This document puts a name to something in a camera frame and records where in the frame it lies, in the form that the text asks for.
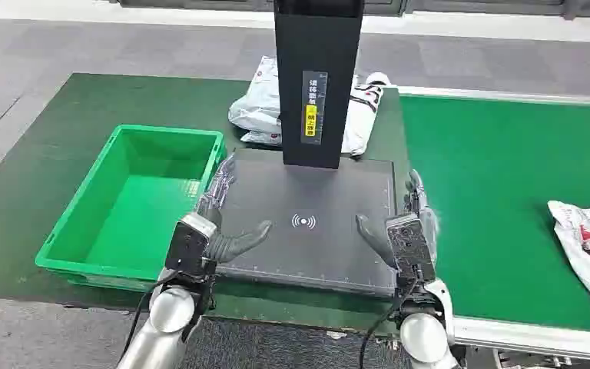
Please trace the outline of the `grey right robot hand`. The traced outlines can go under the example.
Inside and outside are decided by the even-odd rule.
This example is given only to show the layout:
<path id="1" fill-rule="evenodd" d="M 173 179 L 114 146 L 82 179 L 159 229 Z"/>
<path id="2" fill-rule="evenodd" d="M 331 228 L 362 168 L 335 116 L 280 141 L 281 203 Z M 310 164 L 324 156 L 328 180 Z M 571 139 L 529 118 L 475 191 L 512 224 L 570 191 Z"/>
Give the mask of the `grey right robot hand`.
<path id="1" fill-rule="evenodd" d="M 401 214 L 390 218 L 369 218 L 357 214 L 361 237 L 389 267 L 402 270 L 405 264 L 435 267 L 439 219 L 428 202 L 423 180 L 415 169 L 406 182 Z"/>

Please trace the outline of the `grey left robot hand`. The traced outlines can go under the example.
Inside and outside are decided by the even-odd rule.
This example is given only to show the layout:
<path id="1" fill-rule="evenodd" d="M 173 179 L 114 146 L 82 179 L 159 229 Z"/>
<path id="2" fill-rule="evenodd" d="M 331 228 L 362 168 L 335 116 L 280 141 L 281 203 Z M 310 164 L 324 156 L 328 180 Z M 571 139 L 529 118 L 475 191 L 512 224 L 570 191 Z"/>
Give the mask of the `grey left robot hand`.
<path id="1" fill-rule="evenodd" d="M 267 239 L 273 226 L 271 221 L 266 220 L 260 222 L 253 230 L 239 235 L 225 235 L 221 232 L 223 221 L 221 209 L 235 179 L 235 153 L 233 152 L 218 165 L 209 187 L 200 196 L 195 207 L 195 211 L 200 216 L 217 226 L 202 253 L 204 258 L 217 263 L 230 262 L 255 248 Z"/>

